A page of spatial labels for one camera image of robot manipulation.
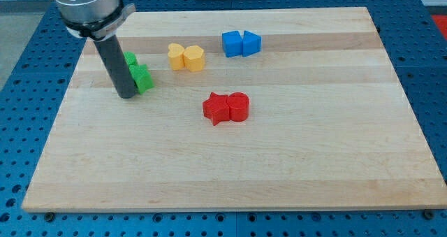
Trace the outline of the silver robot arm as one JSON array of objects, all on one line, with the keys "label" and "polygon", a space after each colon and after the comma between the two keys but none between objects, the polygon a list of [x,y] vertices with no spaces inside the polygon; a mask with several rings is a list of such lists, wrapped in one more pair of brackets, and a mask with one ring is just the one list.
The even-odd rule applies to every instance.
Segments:
[{"label": "silver robot arm", "polygon": [[104,41],[134,12],[133,3],[123,0],[54,0],[62,21],[71,35]]}]

